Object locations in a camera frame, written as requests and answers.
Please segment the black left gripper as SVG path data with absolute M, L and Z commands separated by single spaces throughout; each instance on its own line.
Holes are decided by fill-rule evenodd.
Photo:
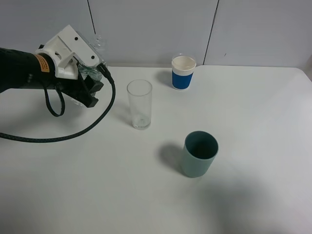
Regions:
M 80 72 L 77 79 L 58 78 L 54 73 L 50 75 L 50 89 L 68 95 L 87 108 L 93 108 L 97 104 L 98 99 L 95 98 L 95 95 L 103 86 L 101 81 L 94 80 L 89 75 L 83 79 Z

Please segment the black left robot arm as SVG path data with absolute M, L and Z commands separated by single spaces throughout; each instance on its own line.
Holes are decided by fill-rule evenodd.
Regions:
M 0 50 L 1 92 L 8 89 L 56 89 L 91 108 L 98 102 L 95 93 L 102 87 L 102 82 L 90 76 L 82 78 L 81 74 L 77 79 L 57 78 L 53 60 L 47 54 Z

